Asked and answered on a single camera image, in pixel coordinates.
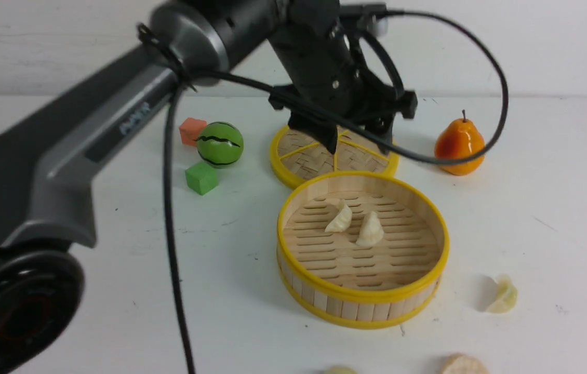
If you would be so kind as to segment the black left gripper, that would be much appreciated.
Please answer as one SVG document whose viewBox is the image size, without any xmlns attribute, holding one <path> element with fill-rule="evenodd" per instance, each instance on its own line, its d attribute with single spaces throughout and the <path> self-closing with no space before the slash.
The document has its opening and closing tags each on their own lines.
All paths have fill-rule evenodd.
<svg viewBox="0 0 587 374">
<path fill-rule="evenodd" d="M 324 35 L 289 24 L 268 42 L 288 74 L 286 90 L 332 113 L 363 123 L 367 132 L 393 144 L 395 115 L 412 120 L 416 92 L 406 90 L 395 62 L 375 36 L 353 23 L 336 21 Z M 287 126 L 335 154 L 337 123 L 291 112 Z"/>
</svg>

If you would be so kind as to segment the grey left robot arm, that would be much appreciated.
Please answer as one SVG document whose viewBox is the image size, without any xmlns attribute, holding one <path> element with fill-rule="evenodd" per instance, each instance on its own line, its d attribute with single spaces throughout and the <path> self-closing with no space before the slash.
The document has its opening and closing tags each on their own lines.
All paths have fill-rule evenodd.
<svg viewBox="0 0 587 374">
<path fill-rule="evenodd" d="M 141 41 L 0 134 L 0 373 L 46 350 L 73 319 L 84 270 L 72 244 L 96 244 L 91 183 L 177 92 L 210 87 L 269 41 L 287 97 L 391 143 L 418 104 L 376 37 L 384 3 L 167 1 Z"/>
</svg>

